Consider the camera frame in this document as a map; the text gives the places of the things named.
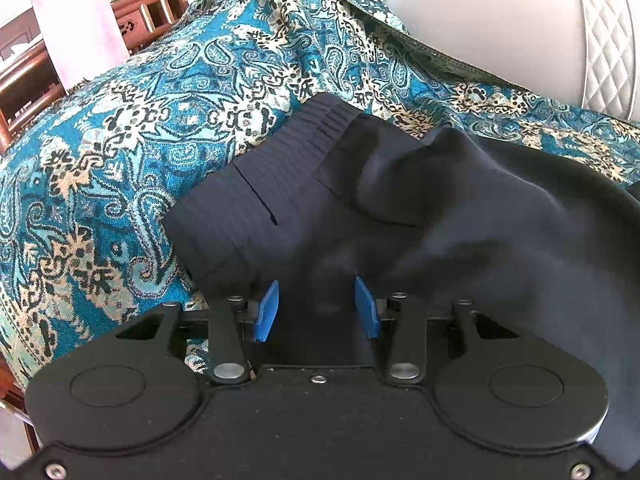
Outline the white curtain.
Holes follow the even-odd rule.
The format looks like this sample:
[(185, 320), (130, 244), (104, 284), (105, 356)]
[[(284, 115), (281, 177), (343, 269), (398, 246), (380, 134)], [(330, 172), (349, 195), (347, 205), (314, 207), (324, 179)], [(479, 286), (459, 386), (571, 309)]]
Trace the white curtain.
[(110, 0), (32, 0), (32, 7), (65, 91), (128, 60)]

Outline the dark wooden cabinet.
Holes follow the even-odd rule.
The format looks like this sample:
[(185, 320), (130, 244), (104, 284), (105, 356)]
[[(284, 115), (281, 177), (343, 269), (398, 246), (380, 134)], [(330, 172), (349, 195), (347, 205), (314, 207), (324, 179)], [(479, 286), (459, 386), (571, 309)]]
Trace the dark wooden cabinet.
[(29, 1), (39, 34), (1, 63), (2, 148), (78, 84), (160, 38), (194, 0)]

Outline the beige leather sofa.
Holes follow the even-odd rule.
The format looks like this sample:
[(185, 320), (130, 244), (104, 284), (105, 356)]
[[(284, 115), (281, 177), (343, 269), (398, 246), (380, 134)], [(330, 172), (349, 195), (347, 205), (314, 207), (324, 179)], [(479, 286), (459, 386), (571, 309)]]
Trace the beige leather sofa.
[(564, 104), (639, 118), (639, 0), (385, 0), (410, 35)]

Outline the blue paisley sofa throw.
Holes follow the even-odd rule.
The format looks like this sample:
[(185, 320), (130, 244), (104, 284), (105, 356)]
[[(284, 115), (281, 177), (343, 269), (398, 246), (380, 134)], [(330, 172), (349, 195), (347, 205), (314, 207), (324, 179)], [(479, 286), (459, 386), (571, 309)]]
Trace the blue paisley sofa throw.
[(639, 179), (636, 124), (440, 53), (382, 0), (195, 0), (2, 155), (1, 353), (17, 385), (162, 301), (200, 308), (160, 220), (320, 92), (412, 136), (453, 126)]

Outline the black pants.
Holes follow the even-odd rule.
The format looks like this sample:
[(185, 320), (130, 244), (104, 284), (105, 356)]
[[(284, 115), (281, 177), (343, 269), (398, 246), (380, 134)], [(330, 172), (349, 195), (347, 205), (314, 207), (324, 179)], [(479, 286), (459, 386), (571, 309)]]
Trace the black pants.
[(280, 285), (258, 359), (364, 360), (357, 280), (433, 310), (467, 299), (593, 366), (597, 451), (639, 457), (639, 199), (588, 167), (440, 127), (415, 139), (319, 94), (172, 206), (165, 232), (205, 296)]

